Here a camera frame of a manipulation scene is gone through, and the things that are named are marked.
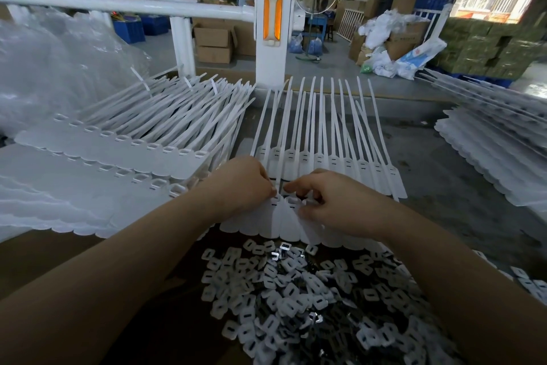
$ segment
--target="orange reflector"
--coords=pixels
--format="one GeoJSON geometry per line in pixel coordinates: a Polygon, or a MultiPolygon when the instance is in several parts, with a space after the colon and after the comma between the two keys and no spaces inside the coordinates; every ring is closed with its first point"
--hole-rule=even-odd
{"type": "Polygon", "coordinates": [[[283,13],[283,0],[277,0],[275,4],[275,38],[281,39],[281,14],[283,13]]]}
{"type": "Polygon", "coordinates": [[[264,39],[270,34],[270,0],[264,0],[264,39]]]}

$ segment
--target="stack of green boxes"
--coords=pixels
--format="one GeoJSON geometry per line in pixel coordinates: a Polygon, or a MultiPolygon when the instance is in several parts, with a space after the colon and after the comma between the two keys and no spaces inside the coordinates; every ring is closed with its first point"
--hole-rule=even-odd
{"type": "Polygon", "coordinates": [[[452,74],[516,80],[541,50],[544,28],[449,18],[440,38],[446,49],[432,65],[452,74]]]}

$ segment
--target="forearm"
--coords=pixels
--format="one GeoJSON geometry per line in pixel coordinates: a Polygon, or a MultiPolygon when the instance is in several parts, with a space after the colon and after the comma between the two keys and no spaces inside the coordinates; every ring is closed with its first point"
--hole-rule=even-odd
{"type": "Polygon", "coordinates": [[[0,302],[1,363],[98,363],[210,225],[195,194],[171,200],[0,302]]]}
{"type": "Polygon", "coordinates": [[[458,238],[409,209],[383,241],[407,266],[464,354],[478,363],[545,363],[547,309],[458,238]]]}

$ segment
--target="person's left hand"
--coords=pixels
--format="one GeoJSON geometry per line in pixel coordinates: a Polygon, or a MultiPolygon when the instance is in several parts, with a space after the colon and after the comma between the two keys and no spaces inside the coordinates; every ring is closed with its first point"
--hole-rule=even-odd
{"type": "Polygon", "coordinates": [[[252,156],[229,160],[190,192],[204,201],[215,222],[254,209],[276,193],[266,169],[252,156]]]}

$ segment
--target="hand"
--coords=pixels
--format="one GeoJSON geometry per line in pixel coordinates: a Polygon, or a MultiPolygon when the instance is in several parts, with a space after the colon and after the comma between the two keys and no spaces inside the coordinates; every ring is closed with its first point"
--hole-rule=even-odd
{"type": "Polygon", "coordinates": [[[240,156],[217,168],[188,193],[206,204],[214,222],[222,222],[240,212],[256,208],[277,191],[266,169],[252,156],[240,156]]]}
{"type": "Polygon", "coordinates": [[[316,169],[285,183],[288,193],[304,197],[313,190],[320,205],[306,205],[299,215],[355,237],[381,241],[385,230],[400,225],[414,211],[373,189],[336,172],[316,169]]]}

